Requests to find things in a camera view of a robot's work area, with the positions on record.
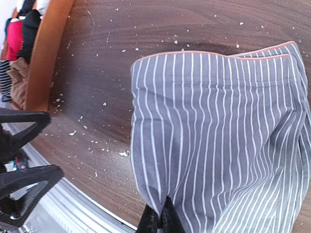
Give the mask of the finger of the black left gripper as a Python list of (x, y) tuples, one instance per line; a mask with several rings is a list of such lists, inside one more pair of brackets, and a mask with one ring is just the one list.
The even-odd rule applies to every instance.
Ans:
[(2, 162), (14, 160), (16, 153), (51, 123), (51, 116), (47, 112), (0, 109), (1, 124), (25, 122), (31, 122), (32, 125), (14, 135), (10, 135), (3, 127), (0, 128), (0, 160)]
[(42, 197), (62, 178), (56, 165), (36, 166), (0, 175), (0, 226), (21, 227)]

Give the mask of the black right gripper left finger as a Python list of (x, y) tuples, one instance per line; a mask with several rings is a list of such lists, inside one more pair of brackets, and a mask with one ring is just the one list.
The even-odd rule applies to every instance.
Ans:
[(146, 205), (137, 227), (137, 233), (157, 233), (157, 230), (158, 215), (149, 205)]

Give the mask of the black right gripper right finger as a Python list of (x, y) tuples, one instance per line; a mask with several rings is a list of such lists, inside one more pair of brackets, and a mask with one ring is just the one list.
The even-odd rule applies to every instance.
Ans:
[(166, 197), (161, 212), (160, 229), (163, 233), (185, 233), (184, 227), (170, 197)]

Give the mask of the grey striped boxer underwear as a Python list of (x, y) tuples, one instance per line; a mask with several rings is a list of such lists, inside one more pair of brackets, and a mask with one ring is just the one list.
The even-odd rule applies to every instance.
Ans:
[(186, 233), (290, 233), (311, 179), (308, 79), (293, 41), (225, 56), (158, 53), (131, 67), (130, 157), (158, 215)]

